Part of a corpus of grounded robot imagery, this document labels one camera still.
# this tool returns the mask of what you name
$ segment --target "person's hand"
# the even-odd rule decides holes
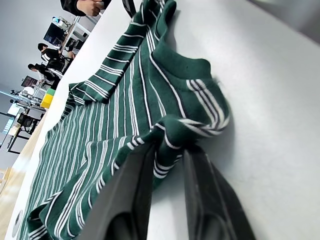
[[[78,0],[76,7],[86,15],[95,17],[104,9],[104,4],[102,0]]]

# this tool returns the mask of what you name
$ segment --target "black sleeve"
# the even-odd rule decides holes
[[[60,58],[59,51],[56,49],[47,48],[43,51],[43,54],[46,54],[50,59],[58,59]]]
[[[76,16],[85,16],[82,11],[77,9],[78,0],[60,0],[63,10],[66,10]]]

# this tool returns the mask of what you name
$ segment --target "sweater sleeve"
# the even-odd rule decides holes
[[[78,0],[60,0],[63,10],[68,11],[76,16],[85,16],[86,14],[78,10]]]

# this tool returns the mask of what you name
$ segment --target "striped garment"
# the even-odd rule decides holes
[[[40,152],[19,239],[73,239],[98,194],[136,146],[156,143],[156,187],[184,146],[220,134],[227,102],[204,59],[166,44],[173,0],[145,0],[87,81],[71,84]]]

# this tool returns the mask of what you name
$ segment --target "equipment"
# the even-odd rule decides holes
[[[51,23],[43,39],[56,47],[60,47],[65,38],[65,31]]]

